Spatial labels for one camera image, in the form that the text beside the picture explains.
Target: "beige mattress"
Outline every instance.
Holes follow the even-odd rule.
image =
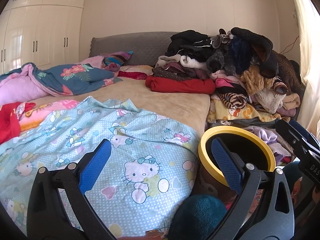
[[[123,82],[118,82],[87,94],[68,97],[47,96],[33,100],[33,102],[40,106],[63,99],[82,101],[87,96],[92,96],[101,102],[110,98],[120,101],[131,99],[137,108],[144,108],[175,119],[195,129],[200,136],[204,133],[210,107],[210,97],[208,95],[152,92],[145,86],[144,80],[121,79],[123,79]]]

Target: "white wardrobe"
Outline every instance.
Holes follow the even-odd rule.
[[[0,74],[79,61],[84,0],[10,0],[0,15]]]

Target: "metal screw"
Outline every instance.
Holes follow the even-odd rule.
[[[76,166],[77,166],[76,163],[70,163],[70,164],[68,165],[68,169],[69,169],[69,170],[74,170],[74,169],[76,168]]]
[[[281,170],[280,168],[277,168],[277,169],[276,169],[276,172],[277,172],[278,174],[283,174],[283,170]]]
[[[44,173],[45,172],[45,167],[41,167],[39,170],[38,170],[39,173]]]
[[[246,166],[247,169],[250,170],[250,171],[254,170],[254,165],[253,165],[252,163],[247,163],[245,166]]]

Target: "striped pillow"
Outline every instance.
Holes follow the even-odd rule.
[[[116,63],[122,66],[132,55],[133,51],[119,51],[115,53],[101,53],[100,56],[104,57],[103,63],[108,66],[110,63]]]

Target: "bed sheet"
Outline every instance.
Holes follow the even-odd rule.
[[[167,232],[191,193],[199,136],[176,120],[137,109],[130,100],[101,103],[88,97],[0,145],[0,200],[24,233],[37,170],[77,163],[104,138],[111,142],[111,156],[86,192],[97,215],[115,237],[143,236],[155,228]],[[65,191],[60,195],[70,221],[80,228]]]
[[[145,86],[144,80],[121,78],[123,81],[100,88],[96,91],[67,97],[46,96],[33,100],[37,106],[64,99],[84,100],[92,96],[99,101],[116,98],[120,101],[130,99],[137,108],[161,114],[175,119],[195,129],[198,135],[204,133],[207,115],[210,108],[210,97],[204,94],[157,93]]]

